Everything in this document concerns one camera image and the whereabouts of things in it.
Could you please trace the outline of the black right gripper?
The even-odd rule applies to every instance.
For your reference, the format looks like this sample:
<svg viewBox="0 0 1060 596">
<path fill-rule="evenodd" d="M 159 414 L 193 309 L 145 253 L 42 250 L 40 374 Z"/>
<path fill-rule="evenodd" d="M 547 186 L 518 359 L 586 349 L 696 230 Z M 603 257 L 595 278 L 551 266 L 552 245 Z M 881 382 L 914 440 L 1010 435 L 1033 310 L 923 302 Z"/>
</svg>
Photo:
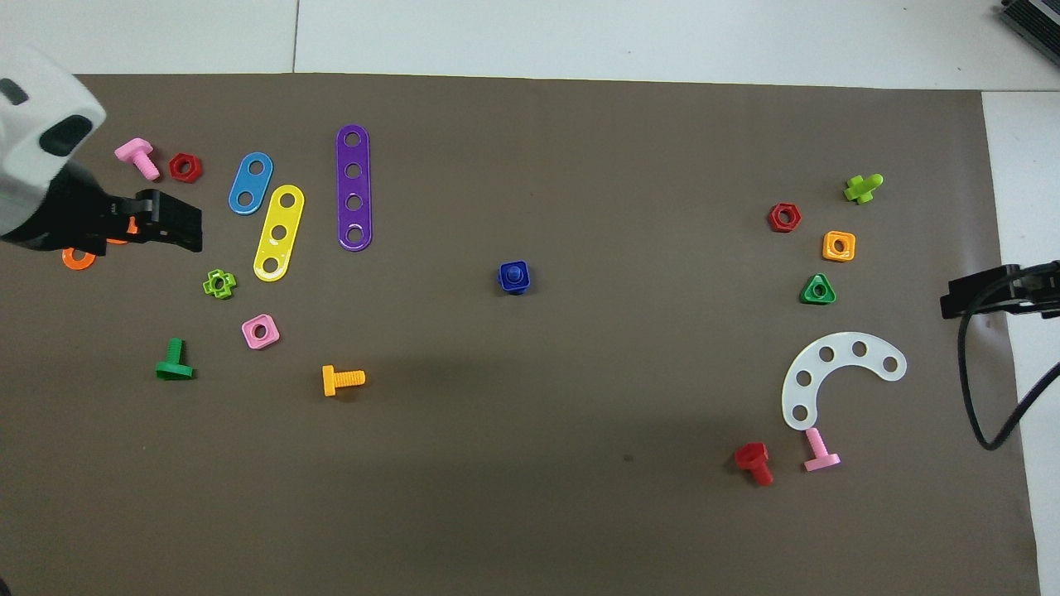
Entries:
<svg viewBox="0 0 1060 596">
<path fill-rule="evenodd" d="M 1059 317 L 1059 261 L 1026 267 L 1002 265 L 959 276 L 947 283 L 947 293 L 940 297 L 940 316 L 943 320 L 960 320 L 966 316 L 1004 310 L 1011 312 L 1019 306 L 1018 314 L 1038 314 L 1044 320 Z M 1021 290 L 1014 281 L 1007 282 L 989 294 L 980 291 L 991 286 L 1010 274 L 1019 271 L 1019 286 L 1026 291 L 1024 303 L 1019 305 Z"/>
</svg>

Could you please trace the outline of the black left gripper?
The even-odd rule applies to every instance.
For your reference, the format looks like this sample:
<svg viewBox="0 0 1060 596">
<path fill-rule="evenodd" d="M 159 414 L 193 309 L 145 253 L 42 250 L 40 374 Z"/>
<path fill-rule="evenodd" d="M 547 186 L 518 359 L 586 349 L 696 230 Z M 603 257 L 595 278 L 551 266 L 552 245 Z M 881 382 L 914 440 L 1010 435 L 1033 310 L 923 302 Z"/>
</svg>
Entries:
<svg viewBox="0 0 1060 596">
<path fill-rule="evenodd" d="M 66 248 L 105 252 L 106 238 L 128 233 L 132 215 L 139 226 L 134 243 L 164 243 L 202 252 L 200 209 L 159 189 L 139 191 L 135 199 L 111 195 L 75 162 L 58 170 L 38 206 L 2 240 L 34 252 Z"/>
</svg>

